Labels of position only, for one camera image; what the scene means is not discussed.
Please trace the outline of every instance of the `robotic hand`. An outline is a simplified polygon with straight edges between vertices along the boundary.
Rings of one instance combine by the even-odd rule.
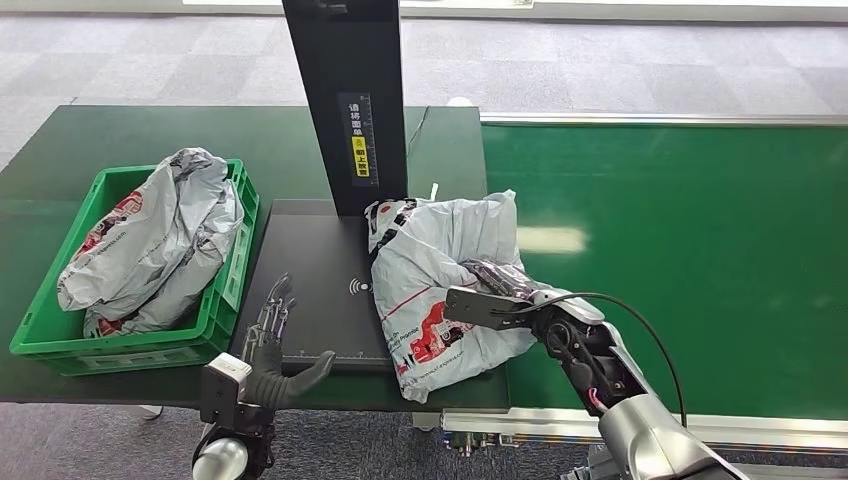
[[[335,360],[324,352],[294,377],[280,373],[280,341],[289,311],[291,280],[283,275],[248,328],[242,360],[227,353],[203,367],[200,419],[208,424],[192,460],[195,480],[253,480],[274,464],[274,413],[291,406],[323,380]]]
[[[606,449],[573,471],[573,480],[747,480],[675,420],[651,389],[616,328],[583,298],[610,300],[639,318],[635,310],[608,295],[573,294],[540,288],[524,272],[488,261],[463,262],[493,294],[453,287],[444,317],[497,330],[528,328],[556,359],[590,415]],[[669,366],[668,353],[662,344]]]

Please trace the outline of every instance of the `green table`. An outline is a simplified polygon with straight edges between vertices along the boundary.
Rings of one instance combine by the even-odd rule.
[[[483,125],[489,189],[517,192],[528,273],[639,309],[675,360],[690,413],[848,420],[846,119]],[[677,411],[653,340],[595,304]],[[581,408],[552,381],[559,367],[541,346],[508,370],[512,406]]]
[[[407,137],[423,108],[407,111]],[[157,163],[186,146],[244,161],[260,196],[255,238],[275,198],[330,197],[305,107],[60,107],[0,175],[0,401],[129,403],[196,407],[199,367],[65,378],[8,345],[95,174]],[[479,198],[486,179],[479,116],[433,107],[408,156],[410,193]],[[251,268],[259,242],[254,243]],[[509,404],[505,368],[432,395],[426,407],[400,397],[393,376],[332,375],[304,408],[440,410]]]
[[[407,113],[409,136],[423,109]],[[304,108],[62,107],[0,175],[0,343],[94,174],[187,145],[245,161],[262,199],[257,238],[273,198],[329,196]],[[433,181],[441,198],[478,198],[487,180],[516,190],[529,273],[639,308],[678,364],[690,412],[848,419],[844,119],[484,117],[481,136],[476,110],[433,108],[409,165],[413,195]],[[599,306],[676,410],[650,338]],[[197,368],[63,378],[5,348],[0,360],[0,400],[197,405]],[[401,400],[393,377],[340,375],[299,406],[579,408],[538,346],[425,407]]]

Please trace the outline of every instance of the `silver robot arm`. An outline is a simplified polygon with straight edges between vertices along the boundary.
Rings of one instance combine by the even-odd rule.
[[[492,294],[453,287],[444,317],[497,330],[530,329],[562,366],[589,414],[600,418],[598,430],[606,448],[590,456],[589,467],[568,478],[748,479],[671,415],[618,330],[584,300],[611,297],[551,289],[509,265],[469,260],[463,266]]]

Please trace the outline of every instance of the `yellow label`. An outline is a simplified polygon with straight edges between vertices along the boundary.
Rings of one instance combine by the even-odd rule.
[[[368,154],[365,152],[365,137],[350,137],[353,145],[353,169],[357,177],[368,178]]]

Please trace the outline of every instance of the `green plastic crate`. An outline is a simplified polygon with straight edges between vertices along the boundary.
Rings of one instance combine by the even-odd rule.
[[[228,178],[244,207],[244,223],[221,270],[203,291],[191,318],[175,330],[138,335],[82,338],[85,310],[64,312],[56,281],[88,231],[130,192],[155,165],[107,168],[94,179],[59,254],[24,315],[9,350],[49,365],[65,376],[200,365],[227,350],[236,324],[247,273],[259,196],[241,160],[228,160]]]

